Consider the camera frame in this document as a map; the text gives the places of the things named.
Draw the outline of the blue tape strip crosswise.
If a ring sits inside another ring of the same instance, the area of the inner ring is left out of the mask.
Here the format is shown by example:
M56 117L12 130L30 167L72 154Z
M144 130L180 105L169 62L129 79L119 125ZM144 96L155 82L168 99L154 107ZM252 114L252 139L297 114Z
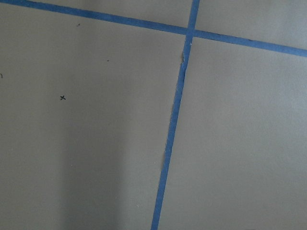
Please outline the blue tape strip crosswise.
M175 25L169 25L164 23L152 22L147 20L123 17L108 13L89 11L83 9L77 9L67 6L60 6L55 4L43 3L43 2L34 2L29 0L2 0L1 3L15 5L20 7L32 8L37 10L43 10L48 12L57 12L67 15L73 15L78 17L84 17L89 19L101 20L106 22L118 23L123 25L135 26L140 28L147 28L151 30L163 31L172 34L186 35L188 28L180 27ZM280 44L274 44L269 42L263 42L258 40L251 40L242 37L235 37L225 34L217 34L202 30L194 30L193 36L197 38L213 40L223 43L229 43L239 46L247 46L252 48L264 49L274 52L285 53L294 56L306 57L307 51L305 49L284 46Z

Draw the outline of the blue tape strip lengthwise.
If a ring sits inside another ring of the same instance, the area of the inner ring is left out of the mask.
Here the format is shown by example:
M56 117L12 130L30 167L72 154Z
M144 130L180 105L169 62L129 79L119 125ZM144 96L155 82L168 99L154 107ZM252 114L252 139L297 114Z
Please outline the blue tape strip lengthwise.
M182 62L180 64L176 91L175 91L173 107L172 107L172 113L171 113L169 127L168 127L163 166L161 169L159 185L158 185L157 194L156 194L153 218L152 218L152 223L151 223L151 228L150 228L151 230L157 230L159 227L159 221L160 221L165 188L166 188L167 177L168 177L168 171L169 171L169 165L170 165L171 156L172 156L172 148L173 148L174 141L175 141L177 121L178 121L181 99L182 99L182 94L183 94L183 89L184 89L184 84L185 84L185 75L186 75L186 70L188 68L188 63L189 63L190 50L191 50L192 41L194 37L199 4L200 2L198 0L194 0L191 4L189 22L188 22L187 32L185 35L185 43L184 43L184 47L182 51Z

